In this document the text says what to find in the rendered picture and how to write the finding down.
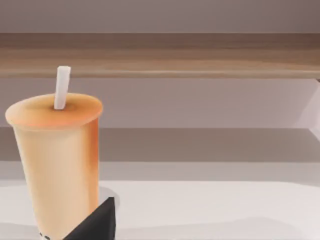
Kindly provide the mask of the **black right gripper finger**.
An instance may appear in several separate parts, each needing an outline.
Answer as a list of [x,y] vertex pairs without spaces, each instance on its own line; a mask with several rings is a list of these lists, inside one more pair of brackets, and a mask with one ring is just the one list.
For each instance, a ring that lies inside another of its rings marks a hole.
[[107,198],[63,240],[115,240],[115,198]]

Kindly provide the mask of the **orange cup with white straw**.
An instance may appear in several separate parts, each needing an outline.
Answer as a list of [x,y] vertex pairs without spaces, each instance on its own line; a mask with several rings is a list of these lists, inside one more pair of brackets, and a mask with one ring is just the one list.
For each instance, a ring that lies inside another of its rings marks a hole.
[[12,126],[39,233],[63,240],[99,203],[99,118],[94,96],[68,91],[71,68],[57,68],[52,94],[5,112]]

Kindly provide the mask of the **wooden shelf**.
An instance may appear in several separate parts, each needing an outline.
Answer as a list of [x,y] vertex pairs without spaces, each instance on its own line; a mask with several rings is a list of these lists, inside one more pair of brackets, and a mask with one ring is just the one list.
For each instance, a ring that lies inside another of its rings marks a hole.
[[0,78],[320,79],[320,33],[0,33]]

